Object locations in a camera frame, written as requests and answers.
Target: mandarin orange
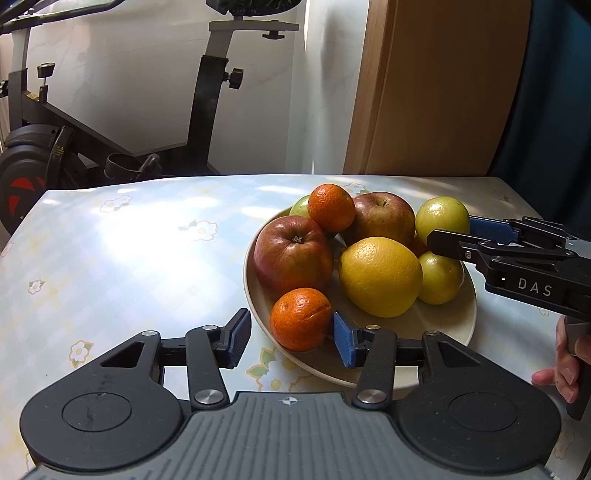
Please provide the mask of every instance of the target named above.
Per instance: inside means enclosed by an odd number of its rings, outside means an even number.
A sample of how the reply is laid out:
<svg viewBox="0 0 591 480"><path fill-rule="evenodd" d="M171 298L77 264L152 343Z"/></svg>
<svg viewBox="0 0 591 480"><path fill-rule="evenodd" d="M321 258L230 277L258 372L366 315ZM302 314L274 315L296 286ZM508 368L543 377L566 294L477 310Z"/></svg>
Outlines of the mandarin orange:
<svg viewBox="0 0 591 480"><path fill-rule="evenodd" d="M325 183L310 194L308 214L324 230L341 232L355 220L355 204L345 189Z"/></svg>
<svg viewBox="0 0 591 480"><path fill-rule="evenodd" d="M283 295L271 310L271 334L292 352L320 346L329 334L332 307L314 288L297 288Z"/></svg>

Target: beige bowl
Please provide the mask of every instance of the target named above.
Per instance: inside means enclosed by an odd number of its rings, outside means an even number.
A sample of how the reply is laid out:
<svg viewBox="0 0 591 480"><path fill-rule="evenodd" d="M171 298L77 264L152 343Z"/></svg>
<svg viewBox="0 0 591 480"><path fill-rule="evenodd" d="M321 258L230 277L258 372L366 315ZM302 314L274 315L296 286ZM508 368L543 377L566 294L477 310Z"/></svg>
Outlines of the beige bowl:
<svg viewBox="0 0 591 480"><path fill-rule="evenodd" d="M269 220L286 216L290 209L283 210ZM273 301L267 296L258 279L256 278L253 266L253 254L256 239L260 230L252 239L248 247L244 261L244 290L246 299L252 315L260 325L263 332L271 339L281 352L294 361L297 365L320 378L334 382L345 387L353 388L359 380L360 368L346 368L339 356L339 353L330 340L322 346L304 353L290 352L284 349L269 331L269 314L273 307ZM335 252L335 258L340 254L345 245L339 239L340 236L331 241ZM470 274L464 267L465 280L457 297L444 305L428 305L417 300L410 309L398 317L384 319L365 313L356 307L346 296L339 283L339 274L336 268L333 272L333 279L327 289L326 296L330 300L333 310L344 313L358 325L370 324L387 327L400 338L421 338L427 330L439 330L446 333L458 342L467 345L476 324L476 293ZM416 367L397 367L394 379L394 388L402 389L417 385Z"/></svg>

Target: green apple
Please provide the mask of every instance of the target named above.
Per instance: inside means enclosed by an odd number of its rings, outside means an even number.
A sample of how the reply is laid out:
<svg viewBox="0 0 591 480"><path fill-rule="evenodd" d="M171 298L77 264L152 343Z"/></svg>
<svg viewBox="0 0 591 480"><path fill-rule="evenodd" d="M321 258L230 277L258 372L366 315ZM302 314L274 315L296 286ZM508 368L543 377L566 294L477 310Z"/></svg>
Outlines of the green apple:
<svg viewBox="0 0 591 480"><path fill-rule="evenodd" d="M418 258L423 268L423 285L418 298L431 305L453 300L464 283L462 262L426 252Z"/></svg>
<svg viewBox="0 0 591 480"><path fill-rule="evenodd" d="M291 207L290 215L301 215L302 217L310 218L308 215L308 200L310 195L306 195L302 197L300 200L294 203L294 206Z"/></svg>
<svg viewBox="0 0 591 480"><path fill-rule="evenodd" d="M434 230L470 233L470 214L454 197L435 197L421 205L414 225L419 240L428 245L427 237Z"/></svg>

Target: table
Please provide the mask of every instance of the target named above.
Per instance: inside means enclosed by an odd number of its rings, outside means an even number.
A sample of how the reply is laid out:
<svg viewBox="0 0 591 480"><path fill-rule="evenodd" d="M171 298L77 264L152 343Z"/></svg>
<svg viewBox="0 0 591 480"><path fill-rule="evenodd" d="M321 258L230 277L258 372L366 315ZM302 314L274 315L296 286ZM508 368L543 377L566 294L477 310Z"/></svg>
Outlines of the table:
<svg viewBox="0 0 591 480"><path fill-rule="evenodd" d="M32 395L142 330L170 338L226 323L247 306L242 268L253 235L327 182L353 196L394 192L415 211L445 194L473 215L536 215L492 177L196 177L49 191L0 254L0 478L32 467L18 430ZM468 269L478 297L471 347L527 381L552 365L557 315L487 293L482 276ZM285 358L256 322L241 363L222 373L230 396L339 390ZM169 368L164 385L188 398L184 368ZM589 428L564 418L548 468L574 480L590 446Z"/></svg>

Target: red apple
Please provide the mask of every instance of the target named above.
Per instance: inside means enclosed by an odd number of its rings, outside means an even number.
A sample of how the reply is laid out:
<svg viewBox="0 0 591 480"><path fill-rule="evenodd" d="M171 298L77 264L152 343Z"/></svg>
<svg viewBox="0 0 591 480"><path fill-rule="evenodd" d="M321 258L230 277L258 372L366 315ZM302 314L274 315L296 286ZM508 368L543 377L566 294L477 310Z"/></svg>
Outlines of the red apple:
<svg viewBox="0 0 591 480"><path fill-rule="evenodd" d="M323 290L330 283L333 263L322 228L304 216L288 215L272 220L256 239L256 277L274 297L296 288Z"/></svg>
<svg viewBox="0 0 591 480"><path fill-rule="evenodd" d="M429 251L429 247L427 247L426 245L423 244L423 242L421 242L421 240L419 239L419 237L416 233L414 234L413 241L410 242L408 249L412 253L414 253L417 258L419 258L421 255L423 255L424 253Z"/></svg>
<svg viewBox="0 0 591 480"><path fill-rule="evenodd" d="M370 236L384 236L410 246L414 237L413 208L398 195L364 193L353 199L355 220L343 232L347 246Z"/></svg>

